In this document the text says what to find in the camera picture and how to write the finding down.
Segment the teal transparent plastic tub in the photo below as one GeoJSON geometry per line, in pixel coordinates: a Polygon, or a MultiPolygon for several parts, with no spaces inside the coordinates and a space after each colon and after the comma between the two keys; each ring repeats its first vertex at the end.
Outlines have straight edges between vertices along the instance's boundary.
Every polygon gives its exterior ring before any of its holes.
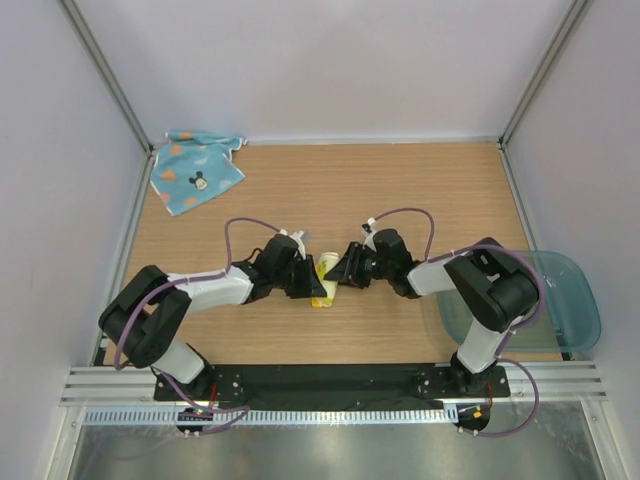
{"type": "Polygon", "coordinates": [[[590,285],[570,258],[551,251],[521,253],[545,282],[541,316],[519,329],[507,352],[575,354],[591,349],[601,335],[601,321],[590,285]]]}

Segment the blue cartoon mouse towel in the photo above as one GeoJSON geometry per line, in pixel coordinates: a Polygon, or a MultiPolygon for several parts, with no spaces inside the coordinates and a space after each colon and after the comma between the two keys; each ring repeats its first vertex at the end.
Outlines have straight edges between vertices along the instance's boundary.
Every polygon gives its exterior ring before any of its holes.
{"type": "Polygon", "coordinates": [[[170,130],[156,153],[152,189],[172,216],[202,205],[242,182],[233,154],[247,144],[241,136],[170,130]]]}

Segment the yellow green crocodile towel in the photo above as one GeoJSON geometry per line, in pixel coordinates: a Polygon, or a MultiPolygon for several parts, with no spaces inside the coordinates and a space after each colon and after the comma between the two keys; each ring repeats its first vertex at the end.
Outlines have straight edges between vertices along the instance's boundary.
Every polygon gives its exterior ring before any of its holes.
{"type": "Polygon", "coordinates": [[[311,299],[311,305],[314,308],[329,308],[332,306],[334,298],[336,296],[338,282],[326,280],[326,274],[333,269],[341,259],[341,256],[336,252],[324,252],[320,255],[318,261],[315,264],[315,271],[320,280],[321,286],[325,290],[324,297],[313,297],[311,299]]]}

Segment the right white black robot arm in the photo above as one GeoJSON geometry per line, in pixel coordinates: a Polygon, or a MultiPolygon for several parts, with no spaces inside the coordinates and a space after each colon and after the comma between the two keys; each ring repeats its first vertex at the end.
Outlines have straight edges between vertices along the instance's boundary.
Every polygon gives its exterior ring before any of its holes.
{"type": "Polygon", "coordinates": [[[408,299],[457,291],[472,323],[450,359],[449,378],[453,389],[464,396],[485,387],[516,326],[527,322],[544,301],[540,278],[527,259],[492,237],[419,261],[396,232],[390,241],[374,235],[364,244],[351,243],[324,279],[360,289],[372,280],[385,280],[397,295],[408,299]]]}

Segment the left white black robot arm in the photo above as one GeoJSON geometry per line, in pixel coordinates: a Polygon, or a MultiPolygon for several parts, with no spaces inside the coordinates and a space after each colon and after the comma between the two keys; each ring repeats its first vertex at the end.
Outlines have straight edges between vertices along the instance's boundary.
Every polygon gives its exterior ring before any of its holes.
{"type": "Polygon", "coordinates": [[[312,256],[294,254],[274,260],[261,252],[226,270],[195,275],[167,274],[155,265],[139,271],[99,318],[103,333],[116,346],[114,366],[151,367],[165,385],[191,400],[204,398],[215,383],[215,370],[193,347],[176,339],[183,320],[194,313],[244,305],[281,289],[292,299],[326,295],[312,256]]]}

